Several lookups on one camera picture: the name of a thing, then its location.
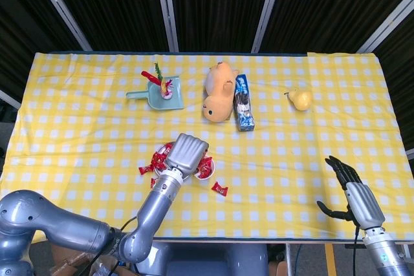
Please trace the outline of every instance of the red chili pepper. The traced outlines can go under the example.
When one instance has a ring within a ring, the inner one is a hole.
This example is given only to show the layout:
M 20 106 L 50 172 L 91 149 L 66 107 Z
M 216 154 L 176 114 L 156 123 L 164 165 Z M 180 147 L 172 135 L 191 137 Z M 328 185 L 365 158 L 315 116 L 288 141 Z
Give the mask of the red chili pepper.
M 141 72 L 141 75 L 143 75 L 144 77 L 146 77 L 152 83 L 155 83 L 156 85 L 160 85 L 161 86 L 161 81 L 157 77 L 155 77 L 152 74 L 150 74 L 148 71 L 142 71 Z

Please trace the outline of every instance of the red candy wrapper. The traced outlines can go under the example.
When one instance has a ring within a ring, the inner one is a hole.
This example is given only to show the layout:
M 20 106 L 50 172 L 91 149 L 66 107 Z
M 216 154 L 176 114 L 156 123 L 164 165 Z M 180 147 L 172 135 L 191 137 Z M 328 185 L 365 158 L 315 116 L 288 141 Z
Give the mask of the red candy wrapper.
M 144 167 L 139 167 L 138 168 L 140 170 L 140 174 L 143 175 L 145 173 L 148 173 L 149 171 L 153 171 L 153 166 L 149 165 L 149 166 L 144 166 Z
M 139 167 L 140 174 L 143 175 L 149 171 L 152 172 L 154 169 L 158 169 L 159 171 L 165 170 L 167 167 L 164 164 L 164 161 L 166 160 L 168 153 L 171 151 L 173 144 L 173 142 L 166 143 L 162 153 L 154 153 L 150 165 Z M 209 177 L 212 174 L 212 157 L 203 158 L 197 166 L 197 170 L 200 172 L 198 175 L 200 179 Z
M 212 187 L 213 191 L 220 193 L 222 196 L 227 196 L 228 187 L 221 187 L 219 183 L 216 181 L 214 186 Z
M 151 178 L 151 189 L 155 186 L 158 178 Z
M 154 168 L 163 171 L 165 168 L 167 168 L 164 164 L 164 161 L 167 158 L 168 153 L 171 151 L 171 148 L 173 147 L 173 143 L 169 142 L 165 144 L 165 150 L 163 153 L 154 153 L 153 157 L 151 159 L 151 165 L 139 167 L 140 174 L 143 175 L 145 173 L 148 173 L 149 171 L 154 171 Z
M 197 169 L 200 172 L 200 174 L 198 175 L 200 179 L 205 179 L 209 177 L 212 174 L 212 157 L 203 158 L 200 161 Z

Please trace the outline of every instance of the teal dustpan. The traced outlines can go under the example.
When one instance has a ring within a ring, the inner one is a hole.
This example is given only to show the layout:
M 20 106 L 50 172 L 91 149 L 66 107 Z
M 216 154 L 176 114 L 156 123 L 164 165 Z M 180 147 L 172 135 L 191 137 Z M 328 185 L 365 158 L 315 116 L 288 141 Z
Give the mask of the teal dustpan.
M 169 100 L 165 100 L 161 97 L 160 87 L 152 82 L 148 82 L 147 90 L 140 90 L 138 92 L 128 92 L 126 94 L 128 100 L 139 100 L 141 98 L 147 98 L 148 104 L 155 110 L 173 110 L 183 109 L 184 102 L 181 96 L 181 84 L 178 76 L 165 77 L 165 79 L 173 80 L 173 96 Z

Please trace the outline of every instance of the pear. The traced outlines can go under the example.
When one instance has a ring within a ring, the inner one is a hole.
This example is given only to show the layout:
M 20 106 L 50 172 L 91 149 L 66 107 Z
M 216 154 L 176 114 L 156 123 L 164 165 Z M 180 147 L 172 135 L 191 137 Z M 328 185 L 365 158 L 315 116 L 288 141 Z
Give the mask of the pear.
M 295 108 L 300 111 L 307 110 L 312 104 L 312 93 L 308 90 L 292 89 L 285 93 L 285 95 L 292 101 Z

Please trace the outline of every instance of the table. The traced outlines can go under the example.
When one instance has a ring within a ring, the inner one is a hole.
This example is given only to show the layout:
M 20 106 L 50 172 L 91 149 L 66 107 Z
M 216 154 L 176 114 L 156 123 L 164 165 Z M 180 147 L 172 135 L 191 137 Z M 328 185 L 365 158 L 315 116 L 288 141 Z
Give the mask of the table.
M 201 113 L 209 67 L 225 60 L 246 74 L 256 128 Z M 127 101 L 142 70 L 179 75 L 184 110 L 152 111 Z M 314 103 L 297 111 L 283 95 L 306 87 Z M 121 226 L 145 200 L 141 176 L 165 142 L 184 132 L 210 144 L 215 175 L 188 180 L 156 237 L 186 240 L 351 240 L 354 227 L 326 217 L 315 201 L 345 209 L 329 154 L 369 184 L 397 240 L 414 239 L 414 181 L 382 69 L 373 54 L 303 57 L 195 54 L 40 54 L 12 134 L 1 195 L 26 188 L 69 211 Z M 227 197 L 210 188 L 229 187 Z M 37 234 L 35 240 L 43 237 Z

